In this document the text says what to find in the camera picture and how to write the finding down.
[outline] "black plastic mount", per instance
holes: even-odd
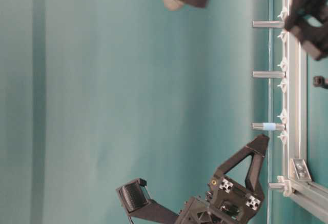
[[[285,29],[301,42],[314,60],[328,56],[328,6],[327,0],[293,0],[291,13],[285,20]],[[314,17],[321,23],[315,27],[308,22]]]
[[[191,197],[180,215],[147,198],[142,190],[145,180],[133,180],[116,192],[130,221],[137,217],[162,224],[246,224],[264,201],[259,174],[268,143],[269,138],[261,134],[219,166],[208,184],[206,199]],[[252,162],[244,187],[226,174],[249,156]]]
[[[314,76],[313,85],[315,87],[322,87],[324,89],[328,89],[328,79],[323,76]]]

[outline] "teal fabric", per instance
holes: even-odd
[[[268,0],[0,2],[0,223],[127,223],[136,177],[177,212],[267,121]]]

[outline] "blue tape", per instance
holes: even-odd
[[[264,131],[275,131],[276,124],[275,123],[263,123],[263,130]]]

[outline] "gripper pad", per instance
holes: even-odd
[[[123,201],[129,212],[133,212],[147,204],[144,193],[138,182],[128,184],[121,189]]]

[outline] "metal peg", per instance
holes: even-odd
[[[284,183],[269,183],[269,190],[271,191],[284,191],[285,184]]]
[[[253,123],[253,130],[263,130],[263,131],[283,131],[285,130],[284,124],[277,123]]]
[[[282,21],[253,21],[253,28],[283,28]]]
[[[279,71],[253,71],[253,78],[285,78],[285,73]]]

